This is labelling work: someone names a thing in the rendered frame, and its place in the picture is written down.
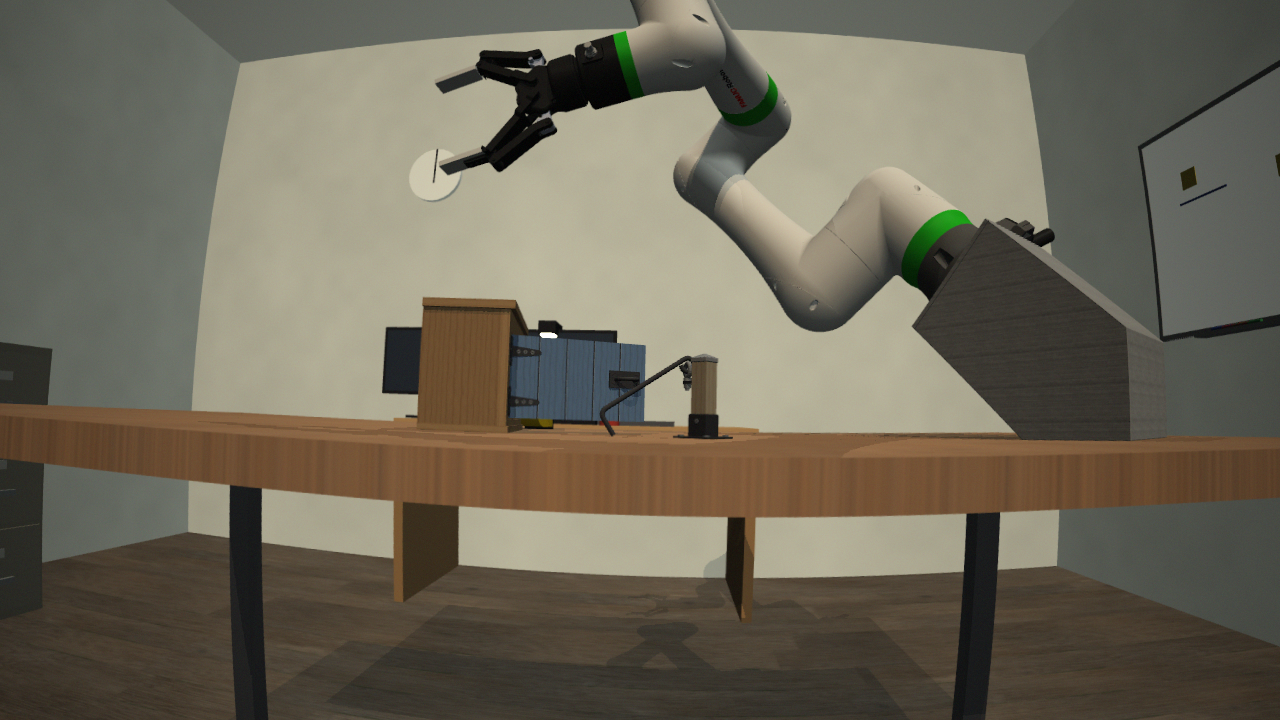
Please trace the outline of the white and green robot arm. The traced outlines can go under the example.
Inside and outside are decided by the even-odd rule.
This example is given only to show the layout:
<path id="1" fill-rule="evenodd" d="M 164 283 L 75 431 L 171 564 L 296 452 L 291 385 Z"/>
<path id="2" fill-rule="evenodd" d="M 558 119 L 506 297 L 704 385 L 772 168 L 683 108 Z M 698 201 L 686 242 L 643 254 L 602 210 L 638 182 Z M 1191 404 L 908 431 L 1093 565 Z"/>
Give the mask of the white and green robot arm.
<path id="1" fill-rule="evenodd" d="M 705 86 L 722 117 L 676 161 L 675 188 L 733 240 L 791 322 L 835 331 L 893 275 L 932 299 L 978 231 L 963 211 L 883 167 L 808 233 L 744 176 L 788 132 L 791 110 L 714 0 L 630 3 L 639 27 L 575 47 L 582 97 L 596 110 Z"/>

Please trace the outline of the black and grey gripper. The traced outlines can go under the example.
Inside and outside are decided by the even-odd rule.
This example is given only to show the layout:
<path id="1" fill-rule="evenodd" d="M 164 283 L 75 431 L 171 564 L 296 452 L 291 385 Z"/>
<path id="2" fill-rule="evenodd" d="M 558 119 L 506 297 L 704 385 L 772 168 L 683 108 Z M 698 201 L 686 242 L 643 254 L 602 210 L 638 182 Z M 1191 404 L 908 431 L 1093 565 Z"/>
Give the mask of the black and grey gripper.
<path id="1" fill-rule="evenodd" d="M 571 54 L 556 58 L 548 64 L 540 49 L 529 53 L 483 50 L 479 56 L 480 60 L 476 65 L 435 79 L 436 87 L 440 88 L 442 94 L 447 94 L 486 77 L 515 86 L 518 108 L 486 147 L 474 149 L 439 161 L 439 167 L 447 176 L 485 163 L 490 163 L 497 172 L 502 172 L 541 138 L 556 135 L 557 128 L 550 120 L 556 111 L 572 111 L 588 106 L 579 86 L 573 69 L 573 55 Z M 526 73 L 507 68 L 532 69 Z M 536 119 L 538 122 L 534 123 Z M 526 127 L 529 128 L 525 129 Z"/>

